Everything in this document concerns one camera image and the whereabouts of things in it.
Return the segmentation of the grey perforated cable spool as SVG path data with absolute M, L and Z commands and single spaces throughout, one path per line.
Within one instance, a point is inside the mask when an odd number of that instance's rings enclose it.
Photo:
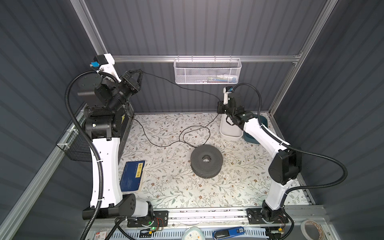
M 191 153 L 191 168 L 195 175 L 203 179 L 217 176 L 223 166 L 222 153 L 212 145 L 202 145 Z

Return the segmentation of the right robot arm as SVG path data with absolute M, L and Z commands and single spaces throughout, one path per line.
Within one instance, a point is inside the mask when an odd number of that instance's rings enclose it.
M 218 113 L 226 116 L 226 122 L 231 126 L 252 136 L 262 145 L 273 158 L 268 173 L 272 183 L 266 199 L 263 201 L 261 217 L 266 223 L 273 223 L 278 217 L 285 215 L 285 200 L 290 192 L 304 189 L 323 189 L 341 184 L 348 176 L 348 170 L 340 161 L 322 154 L 295 148 L 282 140 L 268 129 L 261 121 L 260 115 L 254 115 L 245 110 L 237 92 L 237 86 L 225 87 L 224 99 L 218 103 Z M 292 184 L 302 170 L 302 156 L 310 155 L 325 159 L 338 165 L 342 176 L 331 183 L 293 187 Z

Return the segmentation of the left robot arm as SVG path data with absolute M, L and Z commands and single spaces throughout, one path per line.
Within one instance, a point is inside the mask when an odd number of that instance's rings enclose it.
M 91 151 L 93 164 L 93 193 L 89 207 L 83 210 L 88 223 L 82 232 L 84 240 L 96 219 L 129 218 L 152 223 L 155 213 L 150 202 L 140 201 L 135 194 L 124 195 L 118 177 L 119 148 L 124 137 L 124 118 L 129 99 L 142 86 L 144 72 L 130 70 L 121 77 L 91 70 L 74 78 L 65 92 L 69 116 Z M 71 104 L 70 93 L 79 84 L 79 94 L 86 99 L 85 122 L 80 124 Z

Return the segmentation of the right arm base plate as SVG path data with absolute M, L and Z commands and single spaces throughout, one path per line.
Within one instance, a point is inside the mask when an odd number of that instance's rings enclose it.
M 246 209 L 249 224 L 287 224 L 288 217 L 282 210 L 269 210 L 268 208 Z

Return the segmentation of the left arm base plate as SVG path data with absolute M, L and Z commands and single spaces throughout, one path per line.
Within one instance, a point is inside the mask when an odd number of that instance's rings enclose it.
M 146 217 L 136 219 L 128 219 L 128 228 L 144 228 L 144 227 L 167 227 L 169 220 L 168 211 L 154 211 Z

